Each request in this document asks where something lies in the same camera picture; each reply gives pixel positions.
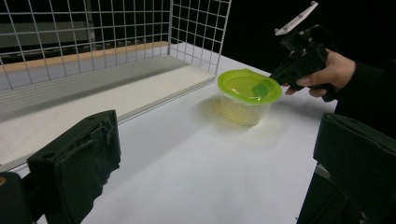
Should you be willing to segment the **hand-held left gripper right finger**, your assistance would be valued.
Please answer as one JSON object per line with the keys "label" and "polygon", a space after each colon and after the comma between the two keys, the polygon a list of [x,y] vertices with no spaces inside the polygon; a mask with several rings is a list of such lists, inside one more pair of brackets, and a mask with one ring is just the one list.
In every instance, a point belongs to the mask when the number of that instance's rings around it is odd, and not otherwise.
{"label": "hand-held left gripper right finger", "polygon": [[313,158],[334,185],[380,224],[396,205],[396,140],[351,118],[321,118]]}

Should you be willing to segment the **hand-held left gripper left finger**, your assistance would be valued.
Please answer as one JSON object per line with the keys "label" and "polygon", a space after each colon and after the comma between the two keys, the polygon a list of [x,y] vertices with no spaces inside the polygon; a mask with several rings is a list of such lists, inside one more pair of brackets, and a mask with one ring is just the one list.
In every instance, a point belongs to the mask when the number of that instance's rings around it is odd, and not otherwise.
{"label": "hand-held left gripper left finger", "polygon": [[117,113],[81,120],[27,159],[49,224],[80,224],[120,168]]}

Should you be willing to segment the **green lidded clear container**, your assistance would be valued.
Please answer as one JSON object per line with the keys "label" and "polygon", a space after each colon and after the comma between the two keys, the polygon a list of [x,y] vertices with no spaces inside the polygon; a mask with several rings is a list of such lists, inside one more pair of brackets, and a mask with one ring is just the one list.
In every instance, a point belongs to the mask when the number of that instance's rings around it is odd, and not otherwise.
{"label": "green lidded clear container", "polygon": [[275,80],[249,69],[226,71],[217,84],[221,115],[241,126],[258,124],[282,94]]}

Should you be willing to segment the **white wire shelf rack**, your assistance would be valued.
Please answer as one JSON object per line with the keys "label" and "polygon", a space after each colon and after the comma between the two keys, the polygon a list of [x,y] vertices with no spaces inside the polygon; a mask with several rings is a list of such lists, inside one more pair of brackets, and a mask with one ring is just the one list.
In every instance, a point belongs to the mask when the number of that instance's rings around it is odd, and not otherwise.
{"label": "white wire shelf rack", "polygon": [[90,114],[212,81],[232,0],[0,0],[0,172]]}

